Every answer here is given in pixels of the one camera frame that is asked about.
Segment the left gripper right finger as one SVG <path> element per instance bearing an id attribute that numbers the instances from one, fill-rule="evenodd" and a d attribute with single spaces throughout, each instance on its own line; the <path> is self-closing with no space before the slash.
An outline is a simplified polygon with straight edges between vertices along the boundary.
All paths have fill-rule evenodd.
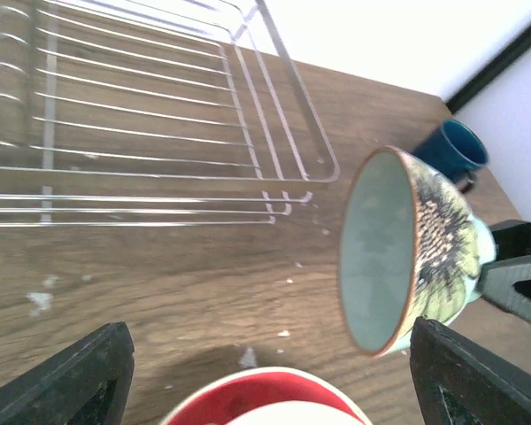
<path id="1" fill-rule="evenodd" d="M 410 370 L 426 424 L 531 424 L 531 374 L 419 317 Z"/>

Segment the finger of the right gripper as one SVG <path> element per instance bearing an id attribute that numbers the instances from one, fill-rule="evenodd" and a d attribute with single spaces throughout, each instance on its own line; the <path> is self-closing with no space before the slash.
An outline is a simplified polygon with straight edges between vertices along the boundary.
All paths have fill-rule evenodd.
<path id="1" fill-rule="evenodd" d="M 496 260 L 531 255 L 531 222 L 505 220 L 489 227 L 496 243 Z"/>
<path id="2" fill-rule="evenodd" d="M 531 324 L 531 255 L 485 265 L 477 289 L 491 304 Z"/>

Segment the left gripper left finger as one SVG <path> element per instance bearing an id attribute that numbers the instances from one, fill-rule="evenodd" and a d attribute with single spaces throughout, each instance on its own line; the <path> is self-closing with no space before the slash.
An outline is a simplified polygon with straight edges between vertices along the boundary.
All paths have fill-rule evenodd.
<path id="1" fill-rule="evenodd" d="M 120 424 L 134 350 L 126 323 L 104 324 L 0 387 L 0 424 Z"/>

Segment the green floral bowl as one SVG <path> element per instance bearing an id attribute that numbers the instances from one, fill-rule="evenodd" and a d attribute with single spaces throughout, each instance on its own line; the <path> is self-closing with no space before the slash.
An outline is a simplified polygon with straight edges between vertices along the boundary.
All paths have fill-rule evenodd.
<path id="1" fill-rule="evenodd" d="M 489 226 L 450 180 L 396 146 L 374 150 L 350 186 L 339 238 L 350 338 L 379 358 L 410 346 L 419 317 L 449 326 L 480 297 L 496 254 Z"/>

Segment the dark blue mug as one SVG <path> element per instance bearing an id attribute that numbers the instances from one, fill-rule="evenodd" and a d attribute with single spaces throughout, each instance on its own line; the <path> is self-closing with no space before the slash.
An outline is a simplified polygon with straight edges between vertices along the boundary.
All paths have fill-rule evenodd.
<path id="1" fill-rule="evenodd" d="M 412 155 L 439 171 L 464 194 L 475 187 L 477 172 L 489 162 L 489 154 L 481 139 L 454 119 L 443 121 L 412 151 Z"/>

